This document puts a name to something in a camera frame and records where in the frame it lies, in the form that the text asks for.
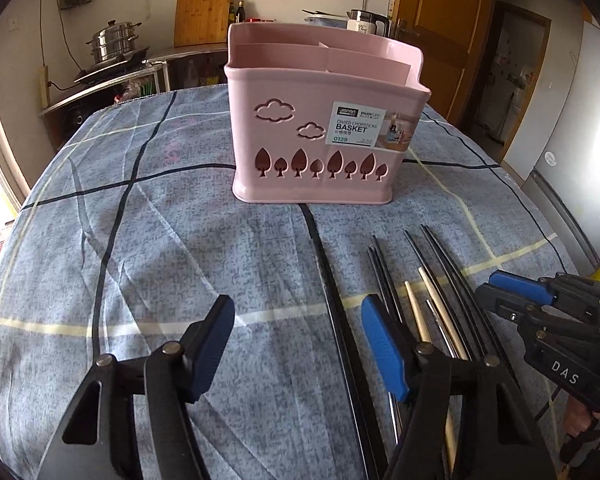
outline refrigerator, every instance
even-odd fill
[[[600,29],[590,23],[560,118],[522,189],[578,273],[592,273],[600,265]]]

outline pink chopstick basket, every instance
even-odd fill
[[[422,52],[352,30],[229,28],[236,172],[245,202],[385,204],[430,91]]]

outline screw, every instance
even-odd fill
[[[484,356],[484,364],[486,364],[489,368],[495,368],[500,364],[500,359],[498,359],[495,355],[485,355]]]
[[[102,354],[96,357],[96,366],[109,366],[113,362],[113,355]]]
[[[420,355],[431,355],[433,354],[433,345],[431,343],[418,343],[416,352]]]
[[[175,355],[177,354],[182,346],[177,341],[167,341],[164,345],[162,345],[162,353],[167,355]]]

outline cloud cutout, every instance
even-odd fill
[[[320,139],[324,137],[324,128],[316,123],[307,123],[298,128],[298,136],[305,139]]]
[[[294,116],[292,105],[283,103],[280,99],[269,99],[266,103],[256,106],[255,112],[257,118],[272,123],[288,121]]]

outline electric kettle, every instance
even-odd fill
[[[384,25],[382,35],[385,38],[389,37],[389,19],[387,17],[359,9],[350,10],[347,12],[347,16],[349,17],[347,30],[356,30],[363,34],[375,34],[377,30],[376,23],[381,22]]]

